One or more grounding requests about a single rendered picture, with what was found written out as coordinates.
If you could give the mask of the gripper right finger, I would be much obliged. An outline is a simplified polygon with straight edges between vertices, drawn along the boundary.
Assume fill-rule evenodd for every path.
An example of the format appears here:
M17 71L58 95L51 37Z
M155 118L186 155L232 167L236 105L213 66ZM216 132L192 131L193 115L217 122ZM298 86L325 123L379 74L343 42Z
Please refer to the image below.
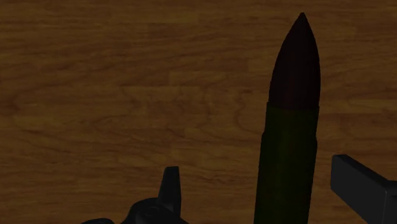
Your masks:
M368 224L397 224L397 181L384 178L349 155L334 155L330 187Z

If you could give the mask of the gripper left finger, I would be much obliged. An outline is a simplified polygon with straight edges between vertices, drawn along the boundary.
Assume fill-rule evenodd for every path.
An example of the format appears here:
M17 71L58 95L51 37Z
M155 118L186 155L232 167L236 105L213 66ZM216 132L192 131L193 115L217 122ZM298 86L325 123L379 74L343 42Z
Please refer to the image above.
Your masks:
M133 204L120 224L189 224L181 217L179 167L166 167L158 196Z

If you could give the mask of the green crayon with dark red tip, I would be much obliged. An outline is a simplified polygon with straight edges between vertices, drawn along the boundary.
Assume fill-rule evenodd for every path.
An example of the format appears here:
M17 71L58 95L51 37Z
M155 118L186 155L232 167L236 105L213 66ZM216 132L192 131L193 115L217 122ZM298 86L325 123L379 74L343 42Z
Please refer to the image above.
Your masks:
M253 224L307 224L317 153L321 70L299 14L275 61L261 137Z

